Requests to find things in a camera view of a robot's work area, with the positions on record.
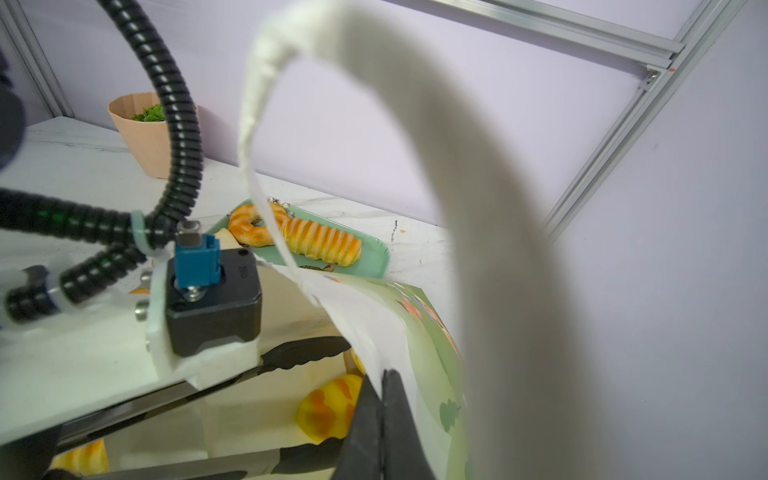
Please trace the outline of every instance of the tray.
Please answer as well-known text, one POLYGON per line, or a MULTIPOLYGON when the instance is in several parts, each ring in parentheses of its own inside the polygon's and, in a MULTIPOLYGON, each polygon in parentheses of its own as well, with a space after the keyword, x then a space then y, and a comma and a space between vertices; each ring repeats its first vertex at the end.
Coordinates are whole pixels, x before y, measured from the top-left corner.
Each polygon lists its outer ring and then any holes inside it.
MULTIPOLYGON (((250 204, 250 200, 245 200, 240 205, 237 205, 237 207, 245 204, 250 204)), ((233 208, 225 217, 219 219, 211 228, 208 229, 207 232, 214 234, 222 228, 227 228, 230 222, 229 215, 235 211, 237 207, 233 208)), ((294 215, 302 220, 314 220, 318 223, 321 223, 322 225, 327 225, 328 227, 333 227, 338 230, 344 230, 347 233, 352 233, 355 237, 362 240, 362 253, 360 255, 360 259, 350 266, 337 266, 334 270, 334 273, 345 273, 347 275, 367 276, 379 279, 384 278, 386 269, 389 266, 389 249, 381 240, 352 228, 345 227, 340 223, 334 222, 333 220, 318 217, 317 215, 312 214, 303 208, 298 208, 291 205, 286 210, 293 212, 294 215)), ((269 245, 267 247, 247 248, 270 263, 285 265, 283 259, 280 257, 280 253, 277 251, 277 247, 274 245, 269 245)), ((296 259, 296 263, 299 266, 312 265, 323 268, 327 265, 327 263, 323 262, 322 260, 310 260, 304 255, 299 255, 298 253, 291 253, 291 255, 293 255, 294 259, 296 259)))

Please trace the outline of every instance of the metal beam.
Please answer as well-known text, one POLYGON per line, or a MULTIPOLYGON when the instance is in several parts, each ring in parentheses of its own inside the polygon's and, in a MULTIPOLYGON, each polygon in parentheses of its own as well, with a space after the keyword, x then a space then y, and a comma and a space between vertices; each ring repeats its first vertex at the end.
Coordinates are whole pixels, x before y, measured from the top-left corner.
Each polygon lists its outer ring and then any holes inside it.
POLYGON ((559 237, 745 3, 746 0, 709 0, 700 5, 676 38, 686 45, 685 49, 674 56, 668 70, 648 75, 634 101, 550 212, 545 224, 550 241, 559 237))
POLYGON ((534 0, 432 0, 665 70, 684 43, 598 20, 534 0))
POLYGON ((74 117, 18 0, 0 0, 0 25, 2 33, 15 49, 13 54, 24 66, 32 89, 48 113, 52 117, 74 117))

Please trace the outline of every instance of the marble table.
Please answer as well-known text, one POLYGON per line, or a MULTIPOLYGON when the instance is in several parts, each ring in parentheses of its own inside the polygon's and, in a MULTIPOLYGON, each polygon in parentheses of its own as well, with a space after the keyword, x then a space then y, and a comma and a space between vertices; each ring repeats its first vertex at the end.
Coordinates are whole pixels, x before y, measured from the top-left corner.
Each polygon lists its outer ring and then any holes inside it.
MULTIPOLYGON (((232 165, 206 159, 203 173, 191 217, 213 223, 247 193, 232 165)), ((446 229, 266 175, 260 178, 266 194, 386 243, 392 257, 386 278, 423 288, 461 347, 455 271, 446 229)), ((19 154, 0 171, 0 187, 123 211, 150 211, 164 185, 165 180, 141 170, 118 132, 63 117, 29 127, 19 154)), ((0 230, 0 270, 46 264, 57 254, 80 261, 101 248, 0 230)), ((138 283, 137 275, 134 272, 123 279, 118 288, 130 290, 138 283)))

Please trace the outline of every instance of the table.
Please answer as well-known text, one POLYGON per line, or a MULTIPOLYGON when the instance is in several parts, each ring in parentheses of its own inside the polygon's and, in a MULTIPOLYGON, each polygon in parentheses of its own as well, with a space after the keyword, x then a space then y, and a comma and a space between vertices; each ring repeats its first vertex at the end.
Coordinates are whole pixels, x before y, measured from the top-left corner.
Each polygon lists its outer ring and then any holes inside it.
MULTIPOLYGON (((191 218, 218 219, 247 197, 238 169, 205 159, 203 186, 191 218)), ((461 347, 451 244, 444 228, 351 200, 260 175, 267 195, 335 220, 386 243, 392 259, 386 278, 419 286, 461 347)), ((27 128, 17 157, 0 171, 0 187, 44 194, 115 210, 149 212, 165 180, 147 176, 116 131, 71 118, 27 128)), ((47 263, 57 254, 84 260, 103 246, 0 231, 5 269, 47 263)), ((138 284, 138 269, 118 288, 138 284)))

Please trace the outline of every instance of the plant pot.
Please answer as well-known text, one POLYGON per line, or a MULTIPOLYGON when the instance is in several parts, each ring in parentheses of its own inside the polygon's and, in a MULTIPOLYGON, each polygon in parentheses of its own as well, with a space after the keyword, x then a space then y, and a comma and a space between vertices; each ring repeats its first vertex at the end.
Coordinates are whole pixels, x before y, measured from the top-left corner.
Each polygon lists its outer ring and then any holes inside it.
POLYGON ((147 175, 168 178, 170 174, 170 138, 164 121, 131 120, 145 108, 160 103, 153 91, 128 94, 109 102, 107 111, 123 136, 128 150, 147 175))

